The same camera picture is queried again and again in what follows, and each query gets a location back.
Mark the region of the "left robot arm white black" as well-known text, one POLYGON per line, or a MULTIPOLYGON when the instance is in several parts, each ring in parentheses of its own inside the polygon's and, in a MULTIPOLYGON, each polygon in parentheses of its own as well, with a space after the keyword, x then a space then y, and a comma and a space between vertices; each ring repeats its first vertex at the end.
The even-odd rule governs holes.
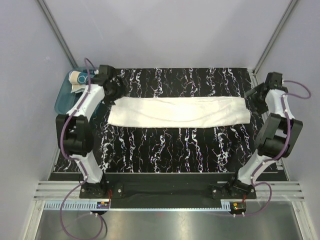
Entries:
POLYGON ((55 120, 62 155, 75 161, 83 175, 81 198, 103 198, 111 192, 93 153, 94 134, 90 119, 101 103, 113 106, 126 95, 126 86, 114 71, 110 65, 71 71, 68 82, 79 86, 82 94, 66 114, 59 114, 55 120))

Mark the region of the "teal beige Doraemon towel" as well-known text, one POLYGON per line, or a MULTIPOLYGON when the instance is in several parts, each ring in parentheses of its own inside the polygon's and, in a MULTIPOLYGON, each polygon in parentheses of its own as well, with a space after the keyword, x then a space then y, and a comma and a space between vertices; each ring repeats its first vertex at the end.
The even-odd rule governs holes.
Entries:
POLYGON ((89 76, 92 78, 94 77, 94 72, 89 71, 89 74, 87 71, 77 71, 73 70, 68 74, 68 81, 71 84, 71 93, 82 93, 86 85, 89 83, 89 76))

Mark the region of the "white towel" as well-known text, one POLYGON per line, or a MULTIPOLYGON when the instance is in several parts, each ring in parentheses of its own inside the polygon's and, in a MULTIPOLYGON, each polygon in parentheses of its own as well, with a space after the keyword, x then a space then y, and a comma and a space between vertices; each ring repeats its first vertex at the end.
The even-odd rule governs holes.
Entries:
POLYGON ((244 98, 122 97, 111 107, 108 124, 129 128, 213 128, 249 124, 244 98))

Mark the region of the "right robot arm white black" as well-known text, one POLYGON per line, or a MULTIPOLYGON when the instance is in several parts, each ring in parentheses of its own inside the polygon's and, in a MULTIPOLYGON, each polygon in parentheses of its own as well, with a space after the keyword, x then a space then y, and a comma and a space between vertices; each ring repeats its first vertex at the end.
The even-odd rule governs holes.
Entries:
POLYGON ((256 136, 255 151, 226 184, 226 192, 232 198, 242 198, 255 192, 255 181, 270 165, 287 158, 302 131, 303 122, 291 113, 288 88, 283 85, 283 75, 269 72, 265 82, 245 93, 262 115, 268 117, 256 136))

